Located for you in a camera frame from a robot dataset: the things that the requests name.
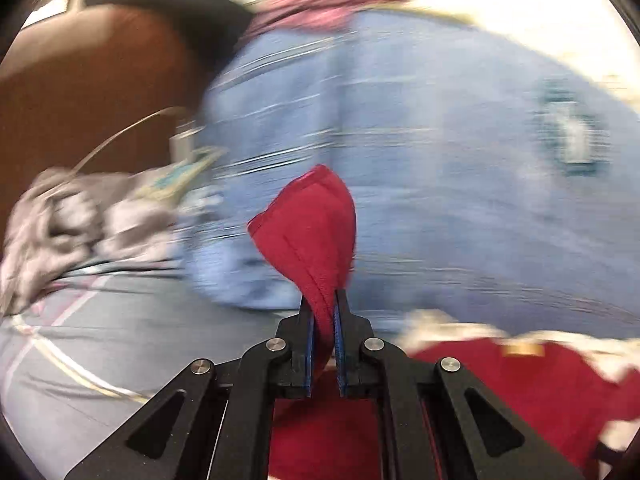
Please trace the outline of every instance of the silver screw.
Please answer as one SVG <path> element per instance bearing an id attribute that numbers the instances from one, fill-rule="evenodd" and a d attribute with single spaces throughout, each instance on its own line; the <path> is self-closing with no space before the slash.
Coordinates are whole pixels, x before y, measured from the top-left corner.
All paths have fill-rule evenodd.
<path id="1" fill-rule="evenodd" d="M 372 352 L 375 352 L 376 350 L 382 350 L 385 346 L 385 342 L 377 337 L 370 337 L 364 342 L 364 346 Z"/>
<path id="2" fill-rule="evenodd" d="M 191 363 L 191 371 L 196 375 L 206 374 L 211 370 L 211 362 L 207 359 L 196 359 Z"/>
<path id="3" fill-rule="evenodd" d="M 287 345 L 287 342 L 280 337 L 274 337 L 267 341 L 267 348 L 272 352 L 277 352 L 278 350 L 282 350 Z"/>
<path id="4" fill-rule="evenodd" d="M 455 357 L 445 357 L 440 361 L 440 366 L 442 366 L 442 369 L 446 372 L 457 372 L 460 370 L 460 361 Z"/>

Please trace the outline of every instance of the red fabric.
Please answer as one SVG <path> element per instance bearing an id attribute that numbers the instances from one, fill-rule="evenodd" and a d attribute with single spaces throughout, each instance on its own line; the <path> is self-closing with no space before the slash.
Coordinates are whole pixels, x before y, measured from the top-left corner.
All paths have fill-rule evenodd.
<path id="1" fill-rule="evenodd" d="M 264 0 L 244 40 L 274 28 L 306 28 L 319 32 L 343 30 L 359 6 L 407 0 Z"/>
<path id="2" fill-rule="evenodd" d="M 326 166 L 287 184 L 248 225 L 265 259 L 294 282 L 311 306 L 319 341 L 316 365 L 334 347 L 335 291 L 346 286 L 356 237 L 349 190 Z"/>
<path id="3" fill-rule="evenodd" d="M 324 367 L 332 348 L 334 291 L 346 284 L 355 240 L 353 200 L 325 166 L 287 185 L 249 232 L 264 257 L 296 283 L 319 329 Z M 640 417 L 640 374 L 620 384 L 601 378 L 576 352 L 545 344 L 544 357 L 504 357 L 491 339 L 443 342 L 414 357 L 455 356 L 558 451 L 590 473 L 608 420 Z M 376 480 L 377 421 L 369 400 L 338 396 L 334 372 L 316 381 L 311 400 L 279 403 L 270 474 L 280 480 Z"/>

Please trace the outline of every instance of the brown furniture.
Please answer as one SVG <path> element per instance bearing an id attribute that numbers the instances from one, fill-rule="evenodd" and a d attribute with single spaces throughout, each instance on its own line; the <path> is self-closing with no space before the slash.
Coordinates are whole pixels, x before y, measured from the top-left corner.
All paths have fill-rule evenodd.
<path id="1" fill-rule="evenodd" d="M 159 15 L 97 6 L 25 28 L 0 64 L 0 237 L 38 173 L 72 167 L 118 130 L 169 106 L 195 109 L 204 70 Z M 141 171 L 170 161 L 175 118 L 117 139 L 85 171 Z"/>

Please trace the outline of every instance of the blue garment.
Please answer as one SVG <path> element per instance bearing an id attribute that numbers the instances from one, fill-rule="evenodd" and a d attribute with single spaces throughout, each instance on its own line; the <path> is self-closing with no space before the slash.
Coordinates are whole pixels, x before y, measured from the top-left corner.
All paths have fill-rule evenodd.
<path id="1" fill-rule="evenodd" d="M 565 171 L 543 142 L 549 80 L 605 125 L 597 171 Z M 215 301 L 298 306 L 245 225 L 322 162 L 356 203 L 350 303 L 381 327 L 439 308 L 512 334 L 638 336 L 638 117 L 555 61 L 476 28 L 368 10 L 345 34 L 261 36 L 205 109 L 200 142 L 229 149 L 212 177 L 224 201 L 192 221 L 184 256 Z"/>

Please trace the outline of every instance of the crumpled beige clothing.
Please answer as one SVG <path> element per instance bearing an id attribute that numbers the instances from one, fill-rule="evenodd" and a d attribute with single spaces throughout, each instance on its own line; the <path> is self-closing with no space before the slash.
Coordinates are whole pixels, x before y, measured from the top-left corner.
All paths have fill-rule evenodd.
<path id="1" fill-rule="evenodd" d="M 175 211 L 135 198 L 162 170 L 136 175 L 76 175 L 43 171 L 9 217 L 0 266 L 0 313 L 16 314 L 47 283 L 92 253 L 110 260 L 156 261 L 168 256 Z"/>

